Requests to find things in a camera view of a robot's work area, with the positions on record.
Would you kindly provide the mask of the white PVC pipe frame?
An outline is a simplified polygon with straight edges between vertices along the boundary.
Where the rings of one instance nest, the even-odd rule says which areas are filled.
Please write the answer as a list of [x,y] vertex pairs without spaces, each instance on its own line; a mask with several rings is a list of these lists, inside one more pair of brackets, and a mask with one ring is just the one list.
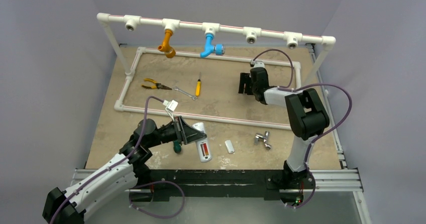
[[[133,63],[130,64],[125,59],[122,50],[119,47],[119,44],[110,28],[110,23],[123,23],[128,31],[135,31],[136,28],[140,25],[152,25],[152,26],[161,26],[164,29],[164,33],[166,29],[171,29],[173,33],[178,29],[192,29],[192,30],[200,30],[203,31],[204,36],[207,33],[212,33],[214,36],[217,33],[232,33],[232,34],[241,34],[245,36],[246,41],[249,44],[253,44],[257,41],[258,37],[267,37],[274,39],[281,39],[286,42],[286,46],[289,49],[294,49],[299,46],[300,43],[309,43],[309,44],[319,44],[323,47],[323,50],[320,52],[320,55],[312,65],[312,69],[308,73],[305,79],[301,77],[301,65],[300,63],[292,64],[290,61],[278,61],[278,60],[266,60],[263,59],[264,64],[272,65],[272,66],[280,66],[280,67],[290,67],[293,71],[293,75],[295,77],[295,84],[297,88],[302,87],[304,84],[308,84],[311,82],[313,77],[319,70],[319,67],[322,65],[325,57],[328,53],[333,49],[336,44],[336,39],[333,36],[312,36],[312,35],[304,35],[302,33],[297,32],[279,32],[272,30],[264,30],[261,28],[255,27],[236,27],[236,26],[227,26],[219,23],[211,23],[211,22],[186,22],[177,19],[154,19],[154,18],[145,18],[142,16],[134,16],[134,15],[111,15],[107,13],[98,13],[96,16],[98,22],[103,27],[111,46],[113,47],[117,58],[120,60],[124,67],[125,71],[125,81],[122,87],[122,90],[119,93],[118,99],[114,104],[114,109],[116,111],[127,111],[133,113],[148,113],[157,116],[166,116],[167,113],[164,110],[157,109],[148,109],[144,110],[141,107],[135,106],[127,106],[124,105],[124,99],[129,89],[130,84],[132,83],[136,69],[139,63],[140,58],[143,54],[158,54],[164,55],[164,53],[157,50],[157,48],[146,48],[139,47],[136,51],[135,58]],[[175,51],[175,56],[179,57],[189,57],[189,58],[200,58],[200,53],[195,52],[185,52],[185,51]],[[232,61],[232,62],[242,62],[242,63],[250,63],[251,59],[248,57],[237,57],[237,56],[217,56],[214,53],[210,54],[208,57],[204,59],[211,60],[221,60],[221,61]]]

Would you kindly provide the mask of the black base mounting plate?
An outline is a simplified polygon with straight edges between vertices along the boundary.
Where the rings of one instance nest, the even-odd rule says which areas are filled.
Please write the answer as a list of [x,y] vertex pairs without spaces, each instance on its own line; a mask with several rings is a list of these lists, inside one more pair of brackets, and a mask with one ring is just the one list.
[[300,183],[282,187],[282,170],[150,170],[137,179],[136,202],[168,201],[171,197],[262,198],[299,204],[315,188],[311,173]]

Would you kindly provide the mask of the yellow handled screwdriver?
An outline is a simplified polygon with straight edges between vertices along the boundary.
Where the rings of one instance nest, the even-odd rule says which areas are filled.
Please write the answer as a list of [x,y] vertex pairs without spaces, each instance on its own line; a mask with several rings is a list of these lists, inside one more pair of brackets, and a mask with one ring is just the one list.
[[200,90],[201,90],[201,72],[199,73],[197,84],[196,84],[196,89],[195,89],[195,96],[196,97],[199,97]]

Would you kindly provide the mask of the chrome metal faucet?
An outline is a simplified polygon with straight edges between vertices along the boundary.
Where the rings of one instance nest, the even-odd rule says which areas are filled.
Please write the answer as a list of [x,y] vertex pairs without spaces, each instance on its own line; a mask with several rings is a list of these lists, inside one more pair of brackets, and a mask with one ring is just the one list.
[[268,143],[269,136],[269,131],[265,131],[263,134],[256,133],[254,137],[254,144],[259,145],[260,143],[262,143],[266,150],[270,150],[272,146]]

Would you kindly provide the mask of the white battery cover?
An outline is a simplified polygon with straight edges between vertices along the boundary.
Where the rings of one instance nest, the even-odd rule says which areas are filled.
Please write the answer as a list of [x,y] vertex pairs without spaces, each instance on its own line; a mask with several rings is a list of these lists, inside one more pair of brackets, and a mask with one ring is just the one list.
[[226,146],[227,152],[229,154],[233,154],[235,152],[235,149],[233,147],[233,144],[232,144],[231,140],[226,140],[225,141],[225,146]]

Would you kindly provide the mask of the silver combination wrench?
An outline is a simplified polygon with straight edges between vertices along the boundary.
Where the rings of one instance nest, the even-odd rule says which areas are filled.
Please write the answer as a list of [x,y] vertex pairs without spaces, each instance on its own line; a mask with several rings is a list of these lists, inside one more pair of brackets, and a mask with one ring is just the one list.
[[192,100],[197,100],[197,96],[192,95],[192,94],[190,94],[190,93],[188,93],[188,92],[186,92],[186,91],[184,91],[184,90],[180,89],[180,88],[179,88],[179,87],[177,87],[177,86],[175,86],[173,89],[174,89],[175,91],[178,91],[178,92],[180,92],[180,93],[182,93],[182,94],[184,94],[184,95],[186,95],[186,96],[190,97]]

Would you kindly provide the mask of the blue plastic faucet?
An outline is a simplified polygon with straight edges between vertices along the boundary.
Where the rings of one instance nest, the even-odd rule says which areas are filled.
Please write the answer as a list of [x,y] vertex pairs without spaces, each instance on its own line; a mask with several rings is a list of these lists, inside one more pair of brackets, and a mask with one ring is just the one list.
[[223,56],[225,54],[226,50],[223,44],[213,45],[212,41],[214,37],[215,36],[212,33],[207,33],[205,35],[204,50],[199,54],[200,58],[206,58],[212,53],[217,56]]

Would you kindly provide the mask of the green handled screwdriver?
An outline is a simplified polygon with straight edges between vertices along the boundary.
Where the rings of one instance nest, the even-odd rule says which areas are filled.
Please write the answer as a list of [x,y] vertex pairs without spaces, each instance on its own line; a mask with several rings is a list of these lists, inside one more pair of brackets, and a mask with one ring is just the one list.
[[182,152],[182,147],[179,141],[174,141],[173,142],[173,151],[176,154],[180,154]]

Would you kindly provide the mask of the red battery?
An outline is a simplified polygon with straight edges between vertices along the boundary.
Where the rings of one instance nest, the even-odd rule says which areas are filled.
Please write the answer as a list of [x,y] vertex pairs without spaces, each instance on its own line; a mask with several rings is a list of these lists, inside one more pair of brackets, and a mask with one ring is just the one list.
[[209,156],[208,144],[207,143],[201,144],[201,149],[202,149],[203,156],[207,158]]

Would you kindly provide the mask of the white remote control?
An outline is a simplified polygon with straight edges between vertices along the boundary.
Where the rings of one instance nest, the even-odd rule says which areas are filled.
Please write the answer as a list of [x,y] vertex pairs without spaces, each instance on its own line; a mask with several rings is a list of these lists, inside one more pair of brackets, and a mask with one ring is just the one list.
[[[203,122],[195,123],[192,126],[195,127],[195,128],[197,128],[197,129],[199,129],[199,130],[201,130],[201,131],[203,131],[205,133],[205,126],[204,126]],[[202,153],[201,144],[203,144],[203,143],[207,143],[208,144],[209,156],[207,158],[205,158],[203,156],[203,153]],[[198,152],[198,155],[199,155],[200,162],[201,163],[209,162],[212,159],[212,154],[211,154],[211,151],[210,151],[210,147],[209,147],[209,143],[208,143],[208,138],[206,137],[205,139],[196,141],[195,144],[196,144],[196,148],[197,148],[197,152]]]

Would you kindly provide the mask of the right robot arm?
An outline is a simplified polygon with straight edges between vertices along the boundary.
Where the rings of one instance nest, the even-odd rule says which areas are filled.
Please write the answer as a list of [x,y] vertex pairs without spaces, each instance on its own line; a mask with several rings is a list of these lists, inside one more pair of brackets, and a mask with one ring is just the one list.
[[308,176],[308,160],[314,139],[330,125],[329,115],[317,91],[314,88],[290,90],[272,86],[267,70],[254,67],[249,73],[240,74],[238,93],[252,95],[264,105],[286,109],[294,139],[277,182],[282,187],[295,187]]

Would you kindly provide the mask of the aluminium extrusion rail frame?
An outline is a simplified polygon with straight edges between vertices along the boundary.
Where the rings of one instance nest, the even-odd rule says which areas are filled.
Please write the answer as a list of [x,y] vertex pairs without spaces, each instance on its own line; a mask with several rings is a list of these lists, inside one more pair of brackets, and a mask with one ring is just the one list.
[[296,89],[271,86],[264,61],[255,57],[251,71],[240,75],[239,93],[253,95],[262,104],[286,108],[294,141],[281,170],[150,170],[150,148],[177,142],[196,143],[209,154],[207,134],[200,125],[188,125],[182,116],[156,126],[144,117],[129,140],[105,165],[66,190],[52,190],[45,202],[43,218],[48,223],[85,223],[106,202],[129,189],[142,189],[152,200],[182,197],[262,197],[280,200],[297,209],[307,204],[322,185],[310,170],[308,160],[314,144],[334,130],[315,90],[315,84]]

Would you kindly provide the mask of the orange plastic faucet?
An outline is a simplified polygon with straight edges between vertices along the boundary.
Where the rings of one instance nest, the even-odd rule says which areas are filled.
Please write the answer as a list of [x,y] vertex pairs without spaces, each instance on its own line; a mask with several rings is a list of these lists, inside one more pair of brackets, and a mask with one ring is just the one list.
[[173,36],[171,29],[166,29],[162,43],[157,47],[157,50],[164,53],[167,58],[173,58],[176,54],[175,49],[170,46],[170,38]]

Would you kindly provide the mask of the yellow handled pliers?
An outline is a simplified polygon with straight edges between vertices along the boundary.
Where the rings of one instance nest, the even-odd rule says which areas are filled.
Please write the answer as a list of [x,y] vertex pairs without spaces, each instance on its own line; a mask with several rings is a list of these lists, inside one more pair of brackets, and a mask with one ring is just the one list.
[[151,78],[144,78],[144,82],[150,82],[150,83],[152,83],[152,85],[144,85],[144,84],[142,84],[141,87],[145,88],[145,89],[172,90],[172,88],[170,88],[170,87],[168,87],[168,86],[166,86],[166,85],[164,85],[162,83],[159,83],[156,80],[151,79]]

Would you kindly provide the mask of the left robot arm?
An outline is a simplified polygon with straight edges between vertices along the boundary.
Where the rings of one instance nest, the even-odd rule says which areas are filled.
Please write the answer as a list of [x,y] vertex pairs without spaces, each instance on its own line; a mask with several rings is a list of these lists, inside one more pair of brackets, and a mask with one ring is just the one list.
[[143,119],[106,164],[67,189],[52,189],[42,217],[47,223],[84,223],[96,206],[126,189],[146,186],[153,189],[156,181],[146,165],[153,155],[150,148],[169,142],[186,145],[206,137],[204,130],[190,126],[181,116],[161,127],[152,119]]

